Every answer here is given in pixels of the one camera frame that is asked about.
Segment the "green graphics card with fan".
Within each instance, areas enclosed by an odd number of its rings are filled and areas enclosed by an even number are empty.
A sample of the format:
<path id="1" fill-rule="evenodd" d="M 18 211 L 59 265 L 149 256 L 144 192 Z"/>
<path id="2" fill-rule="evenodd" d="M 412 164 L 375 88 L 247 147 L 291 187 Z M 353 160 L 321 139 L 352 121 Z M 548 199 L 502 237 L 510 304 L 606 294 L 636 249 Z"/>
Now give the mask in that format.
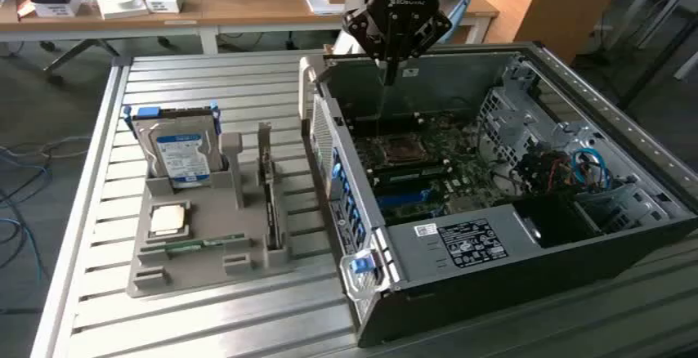
<path id="1" fill-rule="evenodd" d="M 284 249 L 283 231 L 284 221 L 276 194 L 276 164 L 271 154 L 271 124 L 259 123 L 257 128 L 257 178 L 259 186 L 264 190 L 265 214 L 267 214 L 267 233 L 265 247 L 268 250 Z"/>

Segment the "white paper stack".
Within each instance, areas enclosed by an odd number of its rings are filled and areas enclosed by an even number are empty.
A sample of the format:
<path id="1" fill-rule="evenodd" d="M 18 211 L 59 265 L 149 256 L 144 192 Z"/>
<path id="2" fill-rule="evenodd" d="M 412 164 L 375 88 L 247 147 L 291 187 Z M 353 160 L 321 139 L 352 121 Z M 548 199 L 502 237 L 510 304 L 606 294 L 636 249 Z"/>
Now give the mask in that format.
<path id="1" fill-rule="evenodd" d="M 329 0 L 304 0 L 308 10 L 316 16 L 340 15 L 344 12 L 343 3 L 329 3 Z"/>

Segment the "long wooden desk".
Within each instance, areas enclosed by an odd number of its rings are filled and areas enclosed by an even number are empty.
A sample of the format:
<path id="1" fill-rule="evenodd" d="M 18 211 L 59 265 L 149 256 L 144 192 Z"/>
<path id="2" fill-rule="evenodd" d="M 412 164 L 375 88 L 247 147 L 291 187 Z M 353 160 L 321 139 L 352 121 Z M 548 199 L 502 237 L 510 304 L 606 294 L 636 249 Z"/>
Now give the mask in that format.
<path id="1" fill-rule="evenodd" d="M 315 15 L 305 0 L 184 0 L 177 14 L 112 20 L 103 20 L 88 5 L 64 18 L 18 18 L 12 0 L 0 7 L 0 43 L 195 35 L 203 52 L 213 55 L 219 34 L 340 28 L 340 17 Z"/>

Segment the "perforated metal drive cage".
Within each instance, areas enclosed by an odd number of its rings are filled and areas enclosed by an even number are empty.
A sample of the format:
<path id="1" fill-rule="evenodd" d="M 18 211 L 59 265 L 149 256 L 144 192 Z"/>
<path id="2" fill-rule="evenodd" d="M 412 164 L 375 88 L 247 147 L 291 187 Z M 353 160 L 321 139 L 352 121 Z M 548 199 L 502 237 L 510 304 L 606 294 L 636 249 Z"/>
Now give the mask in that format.
<path id="1" fill-rule="evenodd" d="M 530 148 L 540 143 L 551 144 L 556 123 L 524 91 L 492 87 L 480 105 L 479 116 L 491 143 L 486 149 L 511 167 L 518 165 Z"/>

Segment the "green motherboard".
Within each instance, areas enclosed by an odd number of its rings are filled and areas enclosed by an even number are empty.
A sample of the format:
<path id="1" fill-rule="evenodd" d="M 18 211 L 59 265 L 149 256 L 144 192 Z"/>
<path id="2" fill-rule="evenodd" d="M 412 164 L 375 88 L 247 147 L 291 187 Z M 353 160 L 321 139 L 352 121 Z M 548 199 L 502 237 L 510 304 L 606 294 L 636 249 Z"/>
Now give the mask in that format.
<path id="1" fill-rule="evenodd" d="M 420 137 L 427 161 L 394 166 L 383 164 L 379 137 L 408 133 Z M 476 145 L 483 138 L 479 123 L 460 114 L 415 114 L 379 121 L 360 121 L 349 125 L 349 134 L 375 199 L 380 195 L 431 190 L 426 202 L 394 208 L 382 208 L 378 204 L 387 226 L 488 208 L 507 203 L 519 194 L 520 184 L 516 179 L 495 171 L 504 161 L 486 160 L 480 155 Z M 426 164 L 444 165 L 447 173 L 439 177 L 372 185 L 375 169 Z"/>

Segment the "expansion slot with blue latch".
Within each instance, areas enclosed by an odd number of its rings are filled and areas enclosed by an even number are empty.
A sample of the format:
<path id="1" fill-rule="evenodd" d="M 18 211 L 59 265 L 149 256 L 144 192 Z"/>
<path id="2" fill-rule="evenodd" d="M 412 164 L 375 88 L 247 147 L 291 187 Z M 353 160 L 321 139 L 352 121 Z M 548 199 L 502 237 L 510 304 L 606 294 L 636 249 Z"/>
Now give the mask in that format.
<path id="1" fill-rule="evenodd" d="M 376 198 L 376 201 L 382 208 L 402 207 L 407 204 L 426 202 L 428 200 L 430 194 L 431 190 L 426 189 L 402 194 L 380 195 Z"/>

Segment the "white box with tape roll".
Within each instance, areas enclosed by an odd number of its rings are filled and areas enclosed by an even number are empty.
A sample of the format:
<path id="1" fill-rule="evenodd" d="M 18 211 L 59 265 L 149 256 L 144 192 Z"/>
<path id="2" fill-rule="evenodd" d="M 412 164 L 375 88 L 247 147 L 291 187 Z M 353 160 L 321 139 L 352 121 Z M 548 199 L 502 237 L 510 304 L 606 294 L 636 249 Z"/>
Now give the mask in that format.
<path id="1" fill-rule="evenodd" d="M 145 16 L 149 11 L 144 0 L 96 0 L 104 20 Z"/>

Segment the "hard disk in blue carrier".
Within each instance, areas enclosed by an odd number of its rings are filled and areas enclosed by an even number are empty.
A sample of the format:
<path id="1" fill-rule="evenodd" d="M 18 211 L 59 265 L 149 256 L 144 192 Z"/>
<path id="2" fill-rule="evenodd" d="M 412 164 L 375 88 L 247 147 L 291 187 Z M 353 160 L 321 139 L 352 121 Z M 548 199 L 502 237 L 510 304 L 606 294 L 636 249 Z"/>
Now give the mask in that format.
<path id="1" fill-rule="evenodd" d="M 123 119 L 140 144 L 149 178 L 168 179 L 176 189 L 208 185 L 212 174 L 227 167 L 217 104 L 180 109 L 125 105 Z"/>

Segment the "black chair base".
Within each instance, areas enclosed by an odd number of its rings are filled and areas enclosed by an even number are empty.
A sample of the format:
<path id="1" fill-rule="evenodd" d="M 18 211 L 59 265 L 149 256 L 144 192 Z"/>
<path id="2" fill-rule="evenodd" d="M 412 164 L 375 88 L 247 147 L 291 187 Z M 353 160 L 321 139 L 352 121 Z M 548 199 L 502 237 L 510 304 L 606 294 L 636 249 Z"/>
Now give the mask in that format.
<path id="1" fill-rule="evenodd" d="M 63 77 L 55 74 L 55 71 L 61 66 L 64 66 L 71 60 L 73 60 L 73 58 L 76 58 L 77 55 L 87 51 L 91 47 L 100 47 L 111 55 L 111 57 L 120 56 L 119 52 L 105 39 L 91 38 L 80 40 L 43 69 L 45 80 L 49 84 L 63 84 Z"/>

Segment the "grey plastic parts rack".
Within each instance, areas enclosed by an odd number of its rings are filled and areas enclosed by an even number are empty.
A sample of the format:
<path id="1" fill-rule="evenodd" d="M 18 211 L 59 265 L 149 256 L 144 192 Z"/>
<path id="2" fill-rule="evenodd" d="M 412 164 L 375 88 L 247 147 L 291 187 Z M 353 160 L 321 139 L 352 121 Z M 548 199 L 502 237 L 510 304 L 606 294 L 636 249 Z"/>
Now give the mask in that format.
<path id="1" fill-rule="evenodd" d="M 132 298 L 172 295 L 179 290 L 248 282 L 295 269 L 277 167 L 275 188 L 284 221 L 284 249 L 268 250 L 265 196 L 257 178 L 259 152 L 255 162 L 241 165 L 237 159 L 241 137 L 225 133 L 221 141 L 228 166 L 212 174 L 208 185 L 176 189 L 165 178 L 145 180 L 127 284 L 127 294 Z M 172 235 L 151 235 L 152 210 L 173 204 L 185 208 L 183 228 Z M 209 239 L 237 233 L 244 233 L 247 238 L 197 251 L 140 252 L 140 247 L 147 244 Z"/>

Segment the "grey power supply unit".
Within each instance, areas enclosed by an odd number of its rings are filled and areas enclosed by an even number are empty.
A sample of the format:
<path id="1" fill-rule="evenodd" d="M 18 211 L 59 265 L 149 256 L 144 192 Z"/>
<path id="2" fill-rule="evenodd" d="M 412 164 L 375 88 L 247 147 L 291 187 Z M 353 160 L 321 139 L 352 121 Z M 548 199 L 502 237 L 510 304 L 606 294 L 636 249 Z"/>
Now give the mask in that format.
<path id="1" fill-rule="evenodd" d="M 404 288 L 542 254 L 510 204 L 390 226 L 384 236 Z"/>

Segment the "open black white box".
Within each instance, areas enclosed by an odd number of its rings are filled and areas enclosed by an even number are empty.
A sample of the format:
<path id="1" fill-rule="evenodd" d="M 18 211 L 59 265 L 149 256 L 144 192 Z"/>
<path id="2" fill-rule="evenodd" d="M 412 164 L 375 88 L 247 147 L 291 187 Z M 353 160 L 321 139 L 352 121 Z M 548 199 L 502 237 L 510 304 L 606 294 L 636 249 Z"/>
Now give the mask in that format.
<path id="1" fill-rule="evenodd" d="M 29 0 L 37 17 L 76 17 L 81 0 Z"/>

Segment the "square CPU chip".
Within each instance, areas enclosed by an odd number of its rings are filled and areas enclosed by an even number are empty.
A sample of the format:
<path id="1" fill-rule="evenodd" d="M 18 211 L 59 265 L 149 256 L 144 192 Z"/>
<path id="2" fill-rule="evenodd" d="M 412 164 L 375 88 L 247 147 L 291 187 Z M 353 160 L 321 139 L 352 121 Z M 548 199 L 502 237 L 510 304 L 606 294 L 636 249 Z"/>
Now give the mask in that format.
<path id="1" fill-rule="evenodd" d="M 185 208 L 180 204 L 164 205 L 152 210 L 149 234 L 172 235 L 184 226 Z"/>

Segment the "green loose RAM stick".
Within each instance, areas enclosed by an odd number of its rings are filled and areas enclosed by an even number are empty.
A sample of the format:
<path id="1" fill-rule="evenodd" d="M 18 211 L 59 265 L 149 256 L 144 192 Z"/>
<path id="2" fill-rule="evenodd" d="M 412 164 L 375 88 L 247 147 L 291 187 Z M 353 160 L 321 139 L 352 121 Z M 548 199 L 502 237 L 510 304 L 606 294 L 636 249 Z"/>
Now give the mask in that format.
<path id="1" fill-rule="evenodd" d="M 232 244 L 237 239 L 245 239 L 244 233 L 233 235 L 224 235 L 209 239 L 185 239 L 180 241 L 147 244 L 140 247 L 141 253 L 152 253 L 159 250 L 173 253 L 184 253 L 201 250 L 203 248 L 217 247 L 225 244 Z"/>

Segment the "black open PC case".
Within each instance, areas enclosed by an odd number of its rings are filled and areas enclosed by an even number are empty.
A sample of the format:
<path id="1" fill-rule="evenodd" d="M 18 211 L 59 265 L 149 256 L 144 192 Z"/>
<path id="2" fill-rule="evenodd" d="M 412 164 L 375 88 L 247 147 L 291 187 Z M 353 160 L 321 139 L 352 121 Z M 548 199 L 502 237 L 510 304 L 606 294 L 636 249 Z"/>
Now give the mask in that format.
<path id="1" fill-rule="evenodd" d="M 479 123 L 492 87 L 524 91 L 556 123 L 551 144 L 495 171 L 542 254 L 411 288 L 398 285 L 384 224 L 349 125 L 452 112 Z M 410 61 L 390 86 L 363 55 L 301 59 L 303 140 L 319 209 L 361 347 L 518 306 L 620 275 L 698 232 L 698 176 L 664 152 L 572 69 L 531 43 L 463 45 Z M 375 270 L 349 269 L 371 257 Z"/>

